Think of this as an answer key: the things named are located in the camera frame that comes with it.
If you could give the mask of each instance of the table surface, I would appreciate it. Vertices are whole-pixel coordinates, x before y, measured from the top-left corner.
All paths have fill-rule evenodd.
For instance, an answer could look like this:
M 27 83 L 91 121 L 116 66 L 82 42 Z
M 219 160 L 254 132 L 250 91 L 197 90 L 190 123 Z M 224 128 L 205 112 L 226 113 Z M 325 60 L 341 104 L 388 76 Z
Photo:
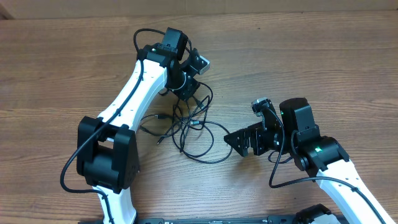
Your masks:
M 201 82 L 215 96 L 208 119 L 230 131 L 258 122 L 250 103 L 306 97 L 321 133 L 346 149 L 380 204 L 398 222 L 398 11 L 220 16 L 114 17 L 0 21 L 0 222 L 76 223 L 100 218 L 96 195 L 69 194 L 60 171 L 76 149 L 77 126 L 116 97 L 136 61 L 142 27 L 186 33 L 211 61 Z M 139 45 L 161 40 L 140 34 Z M 199 90 L 197 97 L 208 93 Z M 176 97 L 157 96 L 148 113 L 171 113 Z M 150 121 L 162 132 L 167 122 Z M 212 160 L 227 155 L 212 126 Z M 166 139 L 137 133 L 141 172 L 132 197 L 140 217 L 222 218 L 295 213 L 333 201 L 310 182 L 270 189 L 267 154 L 199 164 Z M 203 152 L 208 133 L 192 132 L 187 151 Z M 275 182 L 305 177 L 293 162 Z M 84 189 L 75 163 L 67 185 Z

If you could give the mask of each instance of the white arm segment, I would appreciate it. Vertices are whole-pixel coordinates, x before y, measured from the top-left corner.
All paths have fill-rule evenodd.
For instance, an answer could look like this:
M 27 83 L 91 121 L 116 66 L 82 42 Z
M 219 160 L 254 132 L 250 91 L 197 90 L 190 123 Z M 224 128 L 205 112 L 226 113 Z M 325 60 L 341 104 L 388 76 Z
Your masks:
M 136 67 L 131 75 L 130 80 L 124 86 L 118 97 L 112 104 L 98 115 L 106 122 L 115 111 L 120 107 L 123 101 L 130 94 L 138 81 L 141 73 L 141 63 L 137 61 Z M 133 94 L 127 105 L 121 111 L 121 115 L 117 116 L 112 125 L 120 127 L 124 124 L 129 126 L 130 130 L 137 131 L 138 125 L 143 117 L 149 104 L 155 98 L 156 94 L 165 87 L 167 81 L 167 69 L 159 66 L 159 63 L 150 60 L 144 60 L 144 79 L 140 82 L 136 92 Z M 93 187 L 96 190 L 102 190 L 108 195 L 111 214 L 115 224 L 132 224 L 136 219 L 136 209 L 132 206 L 130 188 L 122 190 L 120 194 L 113 193 L 112 190 L 105 187 Z M 104 211 L 104 224 L 109 223 L 109 217 L 106 210 L 105 201 L 102 195 L 98 194 L 101 200 L 101 206 Z
M 317 177 L 332 177 L 357 187 L 370 200 L 386 223 L 395 223 L 365 186 L 353 162 L 339 160 L 329 164 L 327 170 L 318 171 Z M 380 223 L 363 198 L 349 187 L 330 180 L 317 180 L 317 184 L 335 201 L 350 224 Z

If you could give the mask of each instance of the wooden table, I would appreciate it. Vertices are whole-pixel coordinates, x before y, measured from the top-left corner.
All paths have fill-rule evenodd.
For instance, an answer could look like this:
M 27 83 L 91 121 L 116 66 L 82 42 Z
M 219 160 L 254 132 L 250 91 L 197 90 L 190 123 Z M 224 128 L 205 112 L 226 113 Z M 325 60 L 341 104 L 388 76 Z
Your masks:
M 60 171 L 76 149 L 77 126 L 116 97 L 136 61 L 135 30 L 174 27 L 211 61 L 198 77 L 215 99 L 208 119 L 230 131 L 259 121 L 250 102 L 307 97 L 321 133 L 347 150 L 364 182 L 398 222 L 398 12 L 314 12 L 222 16 L 0 21 L 0 223 L 76 223 L 100 218 L 96 195 L 69 194 Z M 142 34 L 139 45 L 161 40 Z M 198 91 L 203 98 L 205 90 Z M 148 113 L 171 112 L 158 96 Z M 167 123 L 151 121 L 163 131 Z M 207 159 L 225 156 L 224 132 Z M 322 203 L 317 184 L 272 190 L 267 155 L 233 152 L 220 164 L 187 159 L 170 139 L 137 133 L 141 172 L 132 184 L 140 217 L 258 217 Z M 210 144 L 192 133 L 187 151 Z M 275 182 L 305 177 L 291 162 Z M 67 185 L 87 188 L 75 163 Z

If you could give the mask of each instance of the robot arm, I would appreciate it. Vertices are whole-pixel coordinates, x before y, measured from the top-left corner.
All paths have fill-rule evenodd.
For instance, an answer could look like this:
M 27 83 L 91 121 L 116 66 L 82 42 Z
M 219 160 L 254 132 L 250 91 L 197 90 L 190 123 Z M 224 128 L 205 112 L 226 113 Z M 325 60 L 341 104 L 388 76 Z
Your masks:
M 226 135 L 224 140 L 241 156 L 247 156 L 249 147 L 253 148 L 254 154 L 257 156 L 269 150 L 279 151 L 281 154 L 289 152 L 294 158 L 295 165 L 310 176 L 310 178 L 278 185 L 272 185 L 271 179 L 270 186 L 273 188 L 295 182 L 316 180 L 320 188 L 335 201 L 351 224 L 380 223 L 381 219 L 386 223 L 394 223 L 366 188 L 354 164 L 349 159 L 349 155 L 338 141 L 320 135 L 319 127 L 314 122 L 311 106 L 307 99 L 289 99 L 282 102 L 279 108 L 283 124 L 280 123 L 269 99 L 261 98 L 252 102 L 253 112 L 262 118 L 262 122 Z M 325 180 L 327 178 L 338 179 L 341 182 Z M 351 184 L 352 187 L 342 184 L 344 182 Z M 377 217 L 376 213 L 380 214 L 381 219 Z M 312 218 L 308 218 L 311 215 L 306 216 L 304 223 L 314 222 L 315 218 L 323 213 L 317 211 L 312 215 Z
M 166 87 L 181 100 L 188 100 L 200 86 L 193 77 L 203 74 L 210 66 L 197 49 L 191 49 L 188 59 L 179 63 L 187 42 L 188 37 L 181 31 L 168 28 L 162 43 L 139 50 L 137 58 L 142 62 L 136 62 L 131 78 L 108 108 L 97 118 L 84 117 L 80 121 L 78 147 L 104 126 L 118 108 L 122 108 L 144 69 L 141 82 L 119 115 L 104 128 L 97 141 L 90 142 L 77 155 L 77 172 L 85 177 L 87 184 L 108 196 L 107 207 L 103 196 L 98 194 L 104 223 L 110 222 L 107 209 L 110 209 L 114 223 L 132 224 L 136 219 L 130 193 L 130 185 L 139 172 L 136 131 L 155 95 Z M 113 142 L 113 149 L 99 144 L 104 141 Z

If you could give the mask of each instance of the wooden tabletop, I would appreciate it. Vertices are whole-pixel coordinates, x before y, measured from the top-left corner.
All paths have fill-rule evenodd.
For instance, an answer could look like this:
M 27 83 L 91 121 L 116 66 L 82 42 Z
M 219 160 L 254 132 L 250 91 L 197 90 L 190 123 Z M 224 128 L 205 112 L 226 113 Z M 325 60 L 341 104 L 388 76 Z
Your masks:
M 98 197 L 62 190 L 59 175 L 76 149 L 82 117 L 96 117 L 117 96 L 136 61 L 142 27 L 186 33 L 211 61 L 201 82 L 215 98 L 208 119 L 230 131 L 259 119 L 250 103 L 306 97 L 321 134 L 346 149 L 365 184 L 398 222 L 398 11 L 272 13 L 0 21 L 0 223 L 76 223 L 100 218 Z M 140 34 L 139 45 L 161 40 Z M 208 93 L 199 90 L 197 97 Z M 157 96 L 148 113 L 170 113 L 176 97 Z M 162 132 L 169 121 L 152 120 Z M 211 126 L 227 155 L 225 132 Z M 140 217 L 222 218 L 296 213 L 322 203 L 340 211 L 317 184 L 270 189 L 267 154 L 237 152 L 214 165 L 180 154 L 166 139 L 137 133 L 141 172 L 133 182 Z M 210 145 L 192 132 L 187 151 Z M 67 185 L 85 189 L 75 163 Z M 293 162 L 275 182 L 305 177 Z

